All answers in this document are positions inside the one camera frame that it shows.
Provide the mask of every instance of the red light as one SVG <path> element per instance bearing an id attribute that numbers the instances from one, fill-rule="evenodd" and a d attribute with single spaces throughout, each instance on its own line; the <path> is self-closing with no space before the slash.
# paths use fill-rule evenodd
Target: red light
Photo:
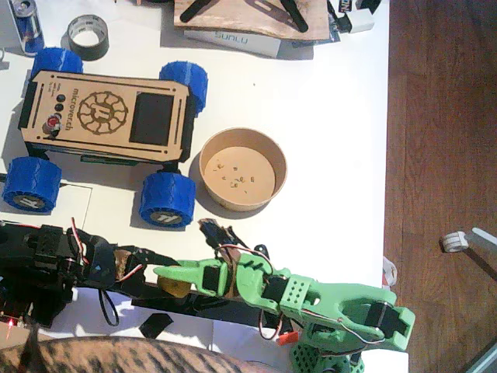
<path id="1" fill-rule="evenodd" d="M 9 320 L 9 331 L 7 332 L 7 337 L 5 338 L 6 340 L 9 338 L 10 329 L 12 329 L 13 326 L 14 326 L 14 322 L 12 321 L 12 319 L 10 319 Z"/>

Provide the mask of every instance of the round paper bowl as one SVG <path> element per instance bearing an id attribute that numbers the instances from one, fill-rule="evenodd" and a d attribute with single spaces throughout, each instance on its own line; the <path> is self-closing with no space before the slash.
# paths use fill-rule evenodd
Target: round paper bowl
<path id="1" fill-rule="evenodd" d="M 210 196 L 232 211 L 251 211 L 267 204 L 287 178 L 287 161 L 280 147 L 249 128 L 215 134 L 200 152 L 199 166 Z"/>

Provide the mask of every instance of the striped cat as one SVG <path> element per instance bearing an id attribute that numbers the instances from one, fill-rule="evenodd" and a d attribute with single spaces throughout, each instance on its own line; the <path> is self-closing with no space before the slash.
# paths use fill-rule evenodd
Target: striped cat
<path id="1" fill-rule="evenodd" d="M 271 373 L 276 370 L 163 340 L 90 336 L 38 342 L 33 328 L 24 346 L 0 350 L 2 373 Z"/>

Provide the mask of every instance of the energy drink can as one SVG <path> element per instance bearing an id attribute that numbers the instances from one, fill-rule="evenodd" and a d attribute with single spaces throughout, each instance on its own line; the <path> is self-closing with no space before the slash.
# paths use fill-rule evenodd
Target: energy drink can
<path id="1" fill-rule="evenodd" d="M 34 0 L 12 0 L 21 47 L 26 56 L 36 56 L 45 47 Z"/>

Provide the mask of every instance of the blue wheel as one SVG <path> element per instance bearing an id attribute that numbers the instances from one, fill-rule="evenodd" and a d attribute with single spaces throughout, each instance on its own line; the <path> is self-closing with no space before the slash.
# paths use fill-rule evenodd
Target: blue wheel
<path id="1" fill-rule="evenodd" d="M 143 182 L 140 216 L 168 228 L 184 227 L 193 220 L 195 183 L 178 173 L 153 173 Z"/>
<path id="2" fill-rule="evenodd" d="M 55 207 L 62 171 L 35 157 L 13 159 L 7 172 L 3 199 L 20 210 L 48 212 Z"/>
<path id="3" fill-rule="evenodd" d="M 169 62 L 158 75 L 161 80 L 172 80 L 187 85 L 195 97 L 195 117 L 205 107 L 207 98 L 207 73 L 198 64 L 187 61 Z"/>
<path id="4" fill-rule="evenodd" d="M 63 48 L 44 48 L 34 58 L 31 78 L 39 70 L 61 72 L 83 72 L 83 61 L 74 52 Z"/>

